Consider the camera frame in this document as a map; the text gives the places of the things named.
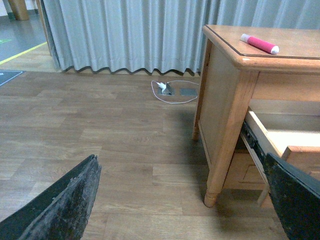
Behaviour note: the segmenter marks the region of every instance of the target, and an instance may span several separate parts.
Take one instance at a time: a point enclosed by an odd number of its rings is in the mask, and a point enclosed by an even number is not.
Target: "curtain pleat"
[[[205,24],[319,29],[318,0],[42,0],[57,67],[201,69]]]

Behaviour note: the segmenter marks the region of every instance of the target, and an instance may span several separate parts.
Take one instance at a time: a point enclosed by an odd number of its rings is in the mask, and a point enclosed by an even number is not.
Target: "laminate flooring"
[[[83,240],[287,239],[274,210],[257,206],[260,191],[226,189],[204,206],[196,102],[151,91],[151,80],[176,79],[27,71],[1,86],[0,221],[95,154],[102,172]]]
[[[0,69],[2,70],[20,70],[20,71],[31,71],[31,72],[45,72],[45,73],[61,73],[61,69],[55,67],[54,61],[50,55],[48,45],[45,43],[32,51],[20,55],[17,58],[13,58],[10,61],[4,61],[0,64]],[[92,74],[90,68],[82,69],[76,72],[74,68],[69,69],[66,73],[81,73],[81,74]],[[98,74],[114,74],[109,68],[101,69]],[[132,74],[126,69],[120,69],[115,72],[115,74]],[[160,73],[155,69],[152,73],[148,72],[146,69],[142,68],[134,72],[135,75],[153,75],[153,76],[166,76],[166,77],[195,77],[198,78],[199,73],[193,73],[190,70],[186,72],[178,72],[175,70],[170,70],[166,73]]]

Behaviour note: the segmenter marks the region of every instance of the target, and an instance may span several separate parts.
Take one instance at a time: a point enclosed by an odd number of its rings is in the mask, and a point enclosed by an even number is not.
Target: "glue stick cap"
[[[251,37],[250,35],[244,33],[244,34],[242,34],[240,40],[243,41],[243,42],[245,42],[245,43],[248,43],[248,39],[249,39],[250,37]]]
[[[278,46],[274,46],[272,49],[271,49],[271,54],[278,54],[279,53],[279,47]]]

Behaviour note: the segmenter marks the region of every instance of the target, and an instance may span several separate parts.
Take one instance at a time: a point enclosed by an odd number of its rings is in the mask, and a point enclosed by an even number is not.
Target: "desk top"
[[[320,31],[205,25],[204,34],[239,69],[320,73]],[[279,46],[272,55],[240,41],[248,34]]]

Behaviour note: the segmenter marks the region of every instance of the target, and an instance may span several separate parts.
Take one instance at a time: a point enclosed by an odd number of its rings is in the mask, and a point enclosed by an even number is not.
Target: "desk side panel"
[[[207,196],[223,187],[257,79],[257,71],[238,70],[212,46],[199,120],[210,165]]]
[[[198,97],[196,112],[195,112],[194,121],[193,121],[192,139],[195,141],[199,139],[199,118],[200,118],[200,113],[201,113],[201,108],[203,103],[204,92],[206,88],[211,48],[212,48],[212,42],[206,39],[204,53],[203,53],[203,60],[202,60],[201,76],[200,76],[201,84],[200,84],[200,90],[199,90],[199,97]]]

